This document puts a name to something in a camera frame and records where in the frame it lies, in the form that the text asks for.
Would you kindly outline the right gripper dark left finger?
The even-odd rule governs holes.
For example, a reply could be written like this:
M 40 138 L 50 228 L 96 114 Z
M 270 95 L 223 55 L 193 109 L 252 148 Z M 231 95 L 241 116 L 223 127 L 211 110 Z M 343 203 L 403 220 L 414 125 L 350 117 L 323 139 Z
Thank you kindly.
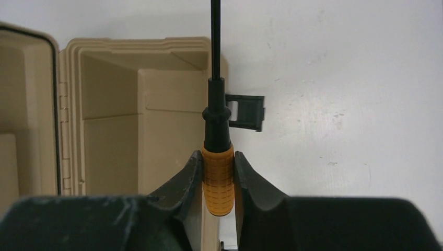
M 201 151 L 194 151 L 185 166 L 147 199 L 149 250 L 201 250 Z

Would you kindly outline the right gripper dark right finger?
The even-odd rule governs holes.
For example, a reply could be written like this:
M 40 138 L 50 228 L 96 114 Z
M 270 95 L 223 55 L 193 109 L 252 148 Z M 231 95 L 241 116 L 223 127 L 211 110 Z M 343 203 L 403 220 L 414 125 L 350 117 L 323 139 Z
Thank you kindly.
M 256 172 L 242 152 L 235 152 L 234 164 L 238 249 L 284 250 L 288 195 Z

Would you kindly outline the orange black screwdriver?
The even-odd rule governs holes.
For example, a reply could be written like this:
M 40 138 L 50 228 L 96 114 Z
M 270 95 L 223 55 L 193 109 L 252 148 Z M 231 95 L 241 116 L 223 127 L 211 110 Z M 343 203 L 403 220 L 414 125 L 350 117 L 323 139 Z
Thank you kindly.
M 208 79 L 208 106 L 205 120 L 203 188 L 206 207 L 214 216 L 229 214 L 234 206 L 234 147 L 230 140 L 231 116 L 225 101 L 225 79 L 221 77 L 221 3 L 211 1 L 211 77 Z

